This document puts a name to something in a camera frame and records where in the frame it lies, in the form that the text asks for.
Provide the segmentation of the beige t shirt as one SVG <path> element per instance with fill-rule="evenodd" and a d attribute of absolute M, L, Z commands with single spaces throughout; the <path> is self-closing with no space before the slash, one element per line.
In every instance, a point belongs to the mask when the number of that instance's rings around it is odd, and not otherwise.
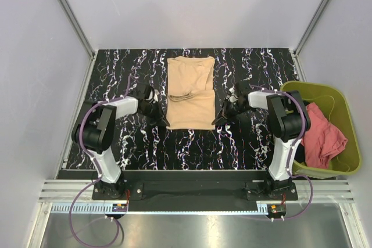
<path fill-rule="evenodd" d="M 167 60 L 167 114 L 170 130 L 213 130 L 215 58 L 178 56 Z"/>

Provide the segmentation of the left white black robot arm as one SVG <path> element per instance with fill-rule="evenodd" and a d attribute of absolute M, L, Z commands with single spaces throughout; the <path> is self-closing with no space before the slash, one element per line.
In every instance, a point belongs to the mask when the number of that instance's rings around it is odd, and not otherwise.
<path fill-rule="evenodd" d="M 141 114 L 155 126 L 166 127 L 168 120 L 158 100 L 159 92 L 152 86 L 138 84 L 124 95 L 100 102 L 85 101 L 71 133 L 74 143 L 92 161 L 98 179 L 98 192 L 119 199 L 125 194 L 125 181 L 117 165 L 111 145 L 116 120 L 128 115 Z"/>

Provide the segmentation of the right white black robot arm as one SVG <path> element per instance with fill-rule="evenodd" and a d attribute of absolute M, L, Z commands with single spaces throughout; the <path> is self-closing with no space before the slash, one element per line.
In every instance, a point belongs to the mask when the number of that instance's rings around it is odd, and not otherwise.
<path fill-rule="evenodd" d="M 229 90 L 212 124 L 229 123 L 235 116 L 256 109 L 268 112 L 268 128 L 274 136 L 273 159 L 257 194 L 274 200 L 290 187 L 295 153 L 311 122 L 298 91 L 271 90 L 240 81 Z"/>

